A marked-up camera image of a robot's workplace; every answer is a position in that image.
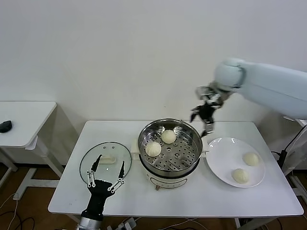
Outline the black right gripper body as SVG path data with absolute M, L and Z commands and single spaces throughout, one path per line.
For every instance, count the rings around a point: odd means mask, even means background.
M 213 124 L 214 119 L 213 119 L 213 114 L 215 112 L 215 109 L 205 103 L 204 105 L 199 105 L 199 117 L 201 120 L 205 123 Z

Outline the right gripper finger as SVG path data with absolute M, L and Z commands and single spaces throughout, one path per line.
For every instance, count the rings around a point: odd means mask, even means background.
M 191 116 L 190 116 L 190 122 L 193 122 L 193 120 L 195 119 L 195 117 L 199 115 L 200 109 L 201 109 L 201 106 L 198 105 L 198 106 L 196 106 L 195 108 L 193 108 L 193 109 L 191 110 L 192 114 L 191 114 Z
M 202 137 L 207 136 L 208 134 L 211 134 L 214 130 L 214 122 L 204 122 L 204 130 L 201 134 Z

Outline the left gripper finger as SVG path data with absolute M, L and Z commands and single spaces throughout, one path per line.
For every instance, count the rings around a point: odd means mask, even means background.
M 118 174 L 118 179 L 107 189 L 109 192 L 115 193 L 124 184 L 124 179 L 123 179 L 125 176 L 124 166 L 125 162 L 123 161 Z
M 95 187 L 95 172 L 98 168 L 100 159 L 101 159 L 102 155 L 100 154 L 98 156 L 98 158 L 96 159 L 96 161 L 92 164 L 92 167 L 89 171 L 87 171 L 86 175 L 87 175 L 87 187 Z

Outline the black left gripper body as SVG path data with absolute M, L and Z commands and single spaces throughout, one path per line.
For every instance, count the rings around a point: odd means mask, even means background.
M 81 217 L 102 220 L 106 199 L 113 195 L 111 191 L 108 191 L 108 188 L 112 186 L 112 183 L 102 180 L 95 180 L 94 182 L 95 187 L 88 188 L 91 197 L 87 208 L 81 213 Z

